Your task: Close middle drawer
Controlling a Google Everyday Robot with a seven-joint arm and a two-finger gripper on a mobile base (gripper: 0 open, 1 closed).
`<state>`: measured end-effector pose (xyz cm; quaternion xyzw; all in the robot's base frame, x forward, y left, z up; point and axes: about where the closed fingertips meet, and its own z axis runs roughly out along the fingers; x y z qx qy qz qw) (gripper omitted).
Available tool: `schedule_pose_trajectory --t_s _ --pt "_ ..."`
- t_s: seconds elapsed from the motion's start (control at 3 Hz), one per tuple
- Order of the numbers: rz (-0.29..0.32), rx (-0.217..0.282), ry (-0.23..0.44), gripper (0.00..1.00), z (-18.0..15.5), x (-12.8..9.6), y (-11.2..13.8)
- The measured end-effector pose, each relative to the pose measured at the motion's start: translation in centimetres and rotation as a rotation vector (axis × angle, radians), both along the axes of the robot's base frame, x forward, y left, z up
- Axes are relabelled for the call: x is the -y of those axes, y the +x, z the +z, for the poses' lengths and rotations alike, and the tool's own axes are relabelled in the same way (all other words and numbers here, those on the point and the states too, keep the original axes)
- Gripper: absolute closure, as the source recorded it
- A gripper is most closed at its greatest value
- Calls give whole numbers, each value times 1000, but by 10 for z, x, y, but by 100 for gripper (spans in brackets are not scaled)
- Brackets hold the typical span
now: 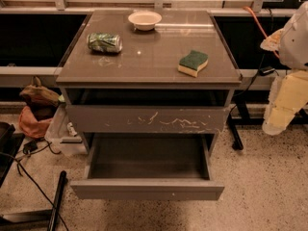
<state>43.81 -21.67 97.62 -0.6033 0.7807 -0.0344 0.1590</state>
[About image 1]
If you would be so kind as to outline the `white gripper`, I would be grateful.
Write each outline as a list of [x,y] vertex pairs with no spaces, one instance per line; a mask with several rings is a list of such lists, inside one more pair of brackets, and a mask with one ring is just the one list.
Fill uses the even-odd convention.
[[276,77],[269,92],[269,104],[264,113],[263,131],[268,135],[282,133],[308,103],[308,72],[293,71]]

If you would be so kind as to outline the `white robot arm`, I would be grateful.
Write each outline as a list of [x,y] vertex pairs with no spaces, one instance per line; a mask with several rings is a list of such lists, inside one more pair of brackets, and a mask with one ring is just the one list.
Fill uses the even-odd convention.
[[279,61],[291,72],[271,84],[262,129],[268,135],[283,132],[308,103],[308,2],[304,2],[282,29],[264,39],[260,47],[277,50]]

